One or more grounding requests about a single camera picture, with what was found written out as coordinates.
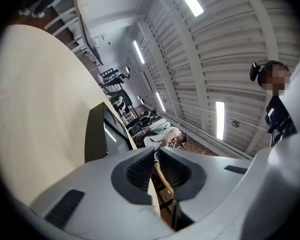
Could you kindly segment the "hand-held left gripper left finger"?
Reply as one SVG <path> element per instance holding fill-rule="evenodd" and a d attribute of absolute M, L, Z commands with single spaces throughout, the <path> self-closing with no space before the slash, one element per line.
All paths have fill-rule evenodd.
<path fill-rule="evenodd" d="M 90 161 L 42 192 L 31 209 L 70 234 L 161 234 L 148 194 L 154 150 Z"/>

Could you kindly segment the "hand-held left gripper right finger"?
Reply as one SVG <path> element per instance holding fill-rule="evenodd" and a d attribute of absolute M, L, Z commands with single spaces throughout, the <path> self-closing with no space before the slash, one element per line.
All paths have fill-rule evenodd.
<path fill-rule="evenodd" d="M 172 228 L 179 231 L 216 209 L 234 190 L 251 160 L 196 154 L 172 147 L 157 151 L 159 169 L 173 190 Z"/>

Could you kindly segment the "white wooden table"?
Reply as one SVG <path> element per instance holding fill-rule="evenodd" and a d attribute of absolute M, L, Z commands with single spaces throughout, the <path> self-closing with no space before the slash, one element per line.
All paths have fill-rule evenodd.
<path fill-rule="evenodd" d="M 78 36 L 75 36 L 73 40 L 66 46 L 70 48 L 74 55 L 79 56 L 84 54 L 90 61 L 95 64 L 96 67 L 102 66 L 101 56 L 97 50 L 96 42 L 93 40 L 91 33 L 89 32 L 83 5 L 80 0 L 68 0 L 70 1 L 69 8 L 64 12 L 58 14 L 52 21 L 44 26 L 44 30 L 47 31 L 50 27 L 61 21 L 64 17 L 72 16 L 72 18 L 66 22 L 63 26 L 55 30 L 52 35 L 56 37 L 64 30 L 69 29 L 72 25 L 78 30 Z"/>

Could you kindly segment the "black chest-mounted rig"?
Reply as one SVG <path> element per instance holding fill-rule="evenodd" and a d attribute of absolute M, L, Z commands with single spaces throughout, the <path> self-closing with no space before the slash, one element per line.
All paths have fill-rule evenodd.
<path fill-rule="evenodd" d="M 270 148 L 297 133 L 293 120 L 278 96 L 273 96 L 266 107 L 265 123 L 270 134 Z"/>

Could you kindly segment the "person's black clothed body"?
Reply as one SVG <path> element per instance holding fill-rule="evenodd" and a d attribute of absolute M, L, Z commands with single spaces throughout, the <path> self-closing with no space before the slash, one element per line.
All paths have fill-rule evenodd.
<path fill-rule="evenodd" d="M 280 94 L 288 89 L 291 83 L 291 72 L 288 66 L 276 60 L 268 60 L 265 66 L 266 70 L 261 78 L 261 88 L 270 94 L 271 100 L 274 96 L 280 97 Z"/>

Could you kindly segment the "black wooden chair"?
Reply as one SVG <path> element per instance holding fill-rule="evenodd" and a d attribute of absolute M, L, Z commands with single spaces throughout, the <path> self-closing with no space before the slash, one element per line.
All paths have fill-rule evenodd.
<path fill-rule="evenodd" d="M 100 74 L 100 77 L 101 77 L 101 84 L 106 84 L 110 81 L 112 81 L 114 78 L 117 77 L 117 75 L 119 74 L 119 70 L 118 69 L 109 69 L 103 73 Z"/>

